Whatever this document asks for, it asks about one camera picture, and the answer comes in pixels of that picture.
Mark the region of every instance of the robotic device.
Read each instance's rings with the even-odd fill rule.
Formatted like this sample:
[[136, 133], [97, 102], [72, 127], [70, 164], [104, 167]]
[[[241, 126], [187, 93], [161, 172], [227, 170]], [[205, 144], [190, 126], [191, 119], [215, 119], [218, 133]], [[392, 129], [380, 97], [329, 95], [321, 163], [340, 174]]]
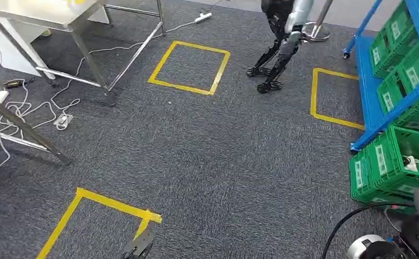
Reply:
[[153, 242], [154, 235], [146, 228], [124, 248], [120, 259], [145, 259], [152, 248]]
[[[247, 71], [250, 77], [267, 77], [265, 82], [257, 86], [259, 93], [282, 88], [278, 78], [292, 56], [299, 50], [299, 44], [307, 39], [302, 28], [307, 22], [313, 3], [314, 0], [262, 0], [262, 11], [267, 15], [268, 24], [275, 34], [276, 40], [254, 67]], [[264, 67], [263, 65], [278, 52], [278, 60], [273, 68]]]
[[[326, 258], [327, 250], [339, 227], [353, 215], [371, 208], [384, 205], [393, 205], [394, 202], [378, 202], [369, 204], [357, 209], [344, 217], [334, 228], [321, 259]], [[346, 255], [349, 259], [371, 259], [371, 258], [392, 258], [392, 259], [417, 259], [419, 258], [419, 189], [415, 193], [414, 205], [417, 213], [402, 223], [399, 236], [391, 241], [386, 241], [378, 235], [365, 235], [358, 238], [351, 244]]]

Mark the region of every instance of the silver cylinder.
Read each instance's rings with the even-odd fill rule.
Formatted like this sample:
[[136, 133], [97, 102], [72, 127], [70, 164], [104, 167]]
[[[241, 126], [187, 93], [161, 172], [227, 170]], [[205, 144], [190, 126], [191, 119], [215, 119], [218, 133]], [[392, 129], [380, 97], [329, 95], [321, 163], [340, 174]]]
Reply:
[[314, 42], [321, 42], [330, 37], [330, 32], [326, 29], [323, 29], [322, 23], [326, 18], [327, 12], [332, 5], [334, 0], [327, 0], [322, 7], [319, 17], [316, 22], [309, 22], [305, 25], [304, 33], [309, 37], [310, 40]]

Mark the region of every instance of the metal stand base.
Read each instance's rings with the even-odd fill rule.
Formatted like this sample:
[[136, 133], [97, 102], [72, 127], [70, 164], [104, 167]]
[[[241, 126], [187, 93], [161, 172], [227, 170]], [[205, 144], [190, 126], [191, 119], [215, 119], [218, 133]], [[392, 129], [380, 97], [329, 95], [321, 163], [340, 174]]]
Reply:
[[324, 42], [330, 37], [330, 32], [324, 26], [316, 26], [316, 22], [308, 22], [303, 28], [303, 33], [313, 42]]

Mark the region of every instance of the table leg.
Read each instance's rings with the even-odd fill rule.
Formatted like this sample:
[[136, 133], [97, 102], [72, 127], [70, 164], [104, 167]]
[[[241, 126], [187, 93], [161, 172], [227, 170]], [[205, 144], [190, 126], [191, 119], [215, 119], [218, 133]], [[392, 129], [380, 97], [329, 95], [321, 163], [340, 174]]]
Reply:
[[30, 137], [38, 141], [43, 145], [49, 152], [55, 155], [60, 161], [64, 164], [69, 164], [70, 160], [58, 149], [56, 149], [51, 142], [39, 135], [34, 129], [32, 129], [28, 124], [24, 123], [19, 117], [15, 116], [12, 112], [7, 110], [2, 104], [0, 104], [0, 114], [3, 115], [10, 122], [14, 123], [17, 127], [23, 130]]
[[159, 9], [159, 17], [160, 17], [160, 21], [162, 22], [162, 34], [163, 36], [166, 35], [166, 29], [165, 29], [165, 22], [164, 22], [164, 14], [162, 13], [162, 1], [161, 0], [157, 0], [157, 9]]
[[[14, 45], [14, 47], [20, 52], [20, 54], [25, 57], [25, 59], [32, 65], [34, 65], [34, 67], [38, 66], [38, 64], [35, 62], [35, 60], [33, 60], [33, 58], [28, 54], [28, 52], [22, 47], [22, 45], [20, 45], [20, 43], [16, 40], [16, 38], [14, 38], [14, 36], [4, 27], [4, 25], [0, 22], [0, 31], [6, 36], [6, 38], [8, 38], [8, 40]], [[41, 77], [46, 79], [46, 82], [52, 86], [55, 87], [57, 86], [57, 84], [55, 83], [54, 80], [50, 79], [46, 73], [44, 73], [43, 71], [37, 70], [37, 72], [41, 75]]]
[[112, 95], [110, 91], [108, 90], [108, 86], [105, 83], [105, 79], [103, 78], [102, 74], [100, 73], [100, 70], [98, 69], [97, 64], [93, 60], [92, 56], [90, 55], [87, 47], [85, 46], [84, 41], [80, 37], [80, 35], [77, 32], [71, 32], [71, 35], [73, 35], [73, 39], [76, 42], [76, 45], [78, 45], [79, 50], [82, 52], [82, 55], [85, 57], [85, 61], [87, 61], [87, 64], [89, 65], [90, 71], [92, 71], [93, 76], [95, 77], [95, 80], [97, 83], [99, 83], [102, 86], [103, 91], [105, 92], [106, 100], [110, 106], [114, 105], [114, 101], [112, 99]]

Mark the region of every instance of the yellow floor tape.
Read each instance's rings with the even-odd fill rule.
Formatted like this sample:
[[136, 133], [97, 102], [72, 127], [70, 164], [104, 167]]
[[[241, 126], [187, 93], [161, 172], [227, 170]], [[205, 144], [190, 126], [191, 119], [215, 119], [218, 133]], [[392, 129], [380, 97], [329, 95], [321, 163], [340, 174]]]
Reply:
[[[214, 78], [213, 84], [211, 85], [211, 88], [210, 88], [209, 91], [205, 91], [205, 90], [202, 90], [202, 89], [198, 89], [198, 88], [194, 88], [194, 87], [190, 87], [190, 86], [185, 86], [185, 85], [172, 84], [172, 83], [168, 83], [168, 82], [156, 79], [157, 74], [159, 73], [160, 69], [162, 69], [162, 66], [165, 64], [166, 59], [170, 56], [174, 47], [176, 47], [177, 45], [194, 47], [196, 49], [214, 51], [214, 52], [219, 52], [219, 53], [224, 54], [224, 57], [222, 59], [222, 63], [219, 66], [218, 72], [216, 73], [216, 77]], [[201, 46], [201, 45], [187, 43], [187, 42], [180, 42], [180, 41], [175, 40], [175, 41], [173, 41], [171, 46], [168, 48], [168, 50], [165, 52], [164, 56], [160, 60], [156, 69], [154, 70], [154, 72], [152, 72], [152, 74], [149, 77], [149, 80], [147, 82], [157, 84], [157, 85], [162, 85], [162, 86], [174, 87], [174, 88], [177, 88], [177, 89], [180, 89], [180, 90], [190, 91], [190, 92], [194, 92], [194, 93], [214, 95], [214, 93], [216, 92], [216, 89], [218, 88], [219, 81], [221, 80], [222, 73], [224, 72], [224, 69], [227, 65], [229, 57], [230, 57], [230, 53], [226, 50], [220, 50], [220, 49], [215, 49], [213, 47], [206, 47], [206, 46]]]
[[348, 79], [354, 79], [354, 80], [359, 79], [358, 77], [351, 76], [349, 74], [344, 74], [344, 73], [339, 73], [339, 72], [335, 72], [335, 71], [331, 71], [331, 70], [321, 69], [321, 68], [318, 68], [318, 67], [314, 68], [313, 69], [313, 82], [312, 82], [312, 86], [311, 86], [310, 114], [313, 117], [315, 117], [317, 119], [320, 119], [320, 120], [330, 121], [330, 122], [337, 123], [337, 124], [340, 124], [340, 125], [364, 130], [364, 125], [361, 125], [361, 124], [358, 124], [358, 123], [355, 123], [355, 122], [351, 122], [351, 121], [346, 121], [346, 120], [333, 118], [333, 117], [322, 115], [322, 114], [318, 114], [316, 112], [317, 78], [318, 78], [319, 72], [330, 74], [332, 76], [348, 78]]
[[78, 207], [78, 204], [80, 203], [82, 198], [89, 199], [91, 201], [98, 202], [100, 204], [103, 204], [107, 207], [119, 210], [121, 212], [128, 213], [135, 217], [141, 217], [142, 221], [140, 222], [137, 232], [135, 233], [134, 239], [137, 238], [143, 231], [146, 229], [147, 225], [150, 221], [154, 221], [157, 223], [162, 223], [162, 217], [159, 214], [152, 213], [149, 210], [142, 210], [139, 208], [132, 207], [130, 205], [127, 205], [125, 203], [113, 200], [111, 198], [96, 194], [94, 192], [91, 192], [89, 190], [85, 190], [82, 188], [76, 189], [76, 195], [73, 201], [71, 201], [70, 205], [68, 206], [68, 209], [66, 209], [65, 213], [63, 214], [60, 221], [57, 223], [57, 226], [53, 230], [52, 234], [49, 236], [49, 239], [46, 241], [46, 244], [44, 244], [43, 248], [39, 252], [37, 259], [44, 259], [50, 252], [53, 244], [57, 240], [58, 236], [62, 232], [63, 228], [65, 228], [66, 223], [70, 219], [73, 212], [75, 212], [76, 207]]

